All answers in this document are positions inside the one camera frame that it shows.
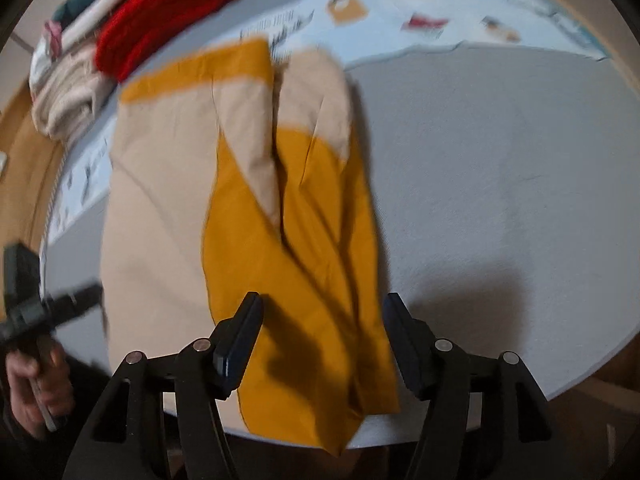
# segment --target gray tabletop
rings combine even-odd
[[[142,70],[290,1],[239,0]],[[519,353],[548,397],[638,332],[640,106],[610,60],[463,47],[349,75],[383,290],[469,352]],[[105,206],[49,248],[49,290],[99,275]],[[60,337],[71,353],[105,364],[100,322],[95,314]],[[369,417],[354,446],[418,437],[426,407],[399,391],[402,413]]]

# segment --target rolled red towel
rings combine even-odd
[[[95,65],[122,82],[167,41],[229,1],[127,0],[102,28]]]

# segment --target person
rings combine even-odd
[[[0,351],[1,370],[0,471],[3,480],[59,480],[66,462],[109,378],[68,357],[52,340],[46,364],[19,351]],[[36,380],[39,400],[52,416],[64,418],[49,433],[30,380]]]

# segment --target metal screw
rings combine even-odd
[[[198,339],[193,343],[193,349],[196,352],[204,352],[205,350],[209,350],[211,348],[211,341],[208,339]]]
[[[505,352],[502,358],[510,365],[516,365],[520,362],[520,358],[518,357],[518,355],[514,354],[513,352]]]
[[[140,359],[142,359],[142,352],[139,352],[138,350],[136,350],[135,352],[129,352],[124,358],[124,360],[130,365],[139,363]]]
[[[449,352],[453,348],[453,344],[448,339],[438,339],[436,348],[441,352]]]

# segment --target hand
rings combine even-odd
[[[57,341],[50,344],[48,361],[49,363],[41,367],[35,359],[18,351],[6,356],[6,374],[14,419],[27,433],[37,439],[44,438],[46,428],[33,395],[30,379],[37,380],[40,401],[48,407],[52,416],[68,415],[75,406],[65,351]]]

